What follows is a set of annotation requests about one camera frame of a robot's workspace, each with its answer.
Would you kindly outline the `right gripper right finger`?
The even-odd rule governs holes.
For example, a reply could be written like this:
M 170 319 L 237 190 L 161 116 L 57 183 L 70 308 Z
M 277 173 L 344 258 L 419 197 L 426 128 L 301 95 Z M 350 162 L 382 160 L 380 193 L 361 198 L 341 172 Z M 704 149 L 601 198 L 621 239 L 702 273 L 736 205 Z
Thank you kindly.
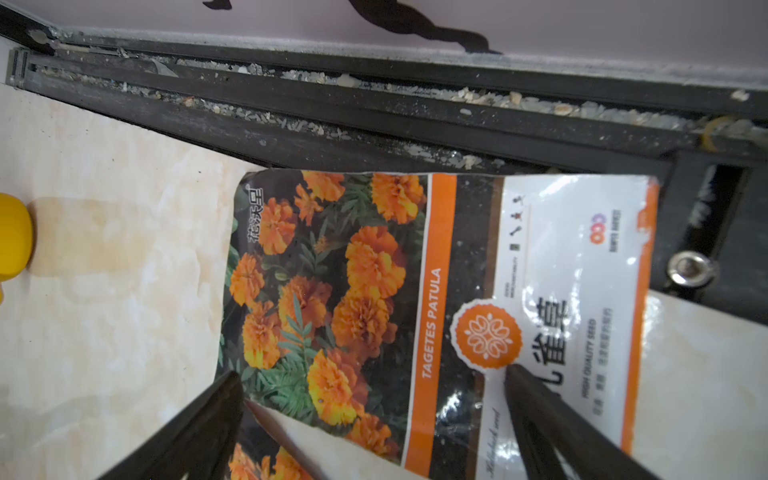
M 649 470 L 521 365 L 506 369 L 505 397 L 530 479 L 564 479 L 563 463 L 581 479 L 653 479 Z

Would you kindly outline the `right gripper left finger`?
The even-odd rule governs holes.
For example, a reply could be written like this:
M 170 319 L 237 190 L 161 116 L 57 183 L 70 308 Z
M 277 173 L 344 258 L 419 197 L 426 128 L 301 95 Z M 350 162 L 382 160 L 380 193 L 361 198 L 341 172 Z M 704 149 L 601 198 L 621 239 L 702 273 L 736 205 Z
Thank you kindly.
M 244 394 L 227 372 L 104 479 L 222 479 L 240 431 Z

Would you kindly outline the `marigold seed packet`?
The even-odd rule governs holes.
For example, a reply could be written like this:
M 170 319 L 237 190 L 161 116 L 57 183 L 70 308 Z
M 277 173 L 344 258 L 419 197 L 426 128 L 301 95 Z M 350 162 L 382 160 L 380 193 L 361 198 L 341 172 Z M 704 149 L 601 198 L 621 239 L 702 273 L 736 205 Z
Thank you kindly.
M 429 479 L 522 479 L 506 368 L 633 443 L 658 182 L 268 169 L 234 194 L 217 370 Z
M 353 443 L 246 405 L 226 479 L 416 479 Z

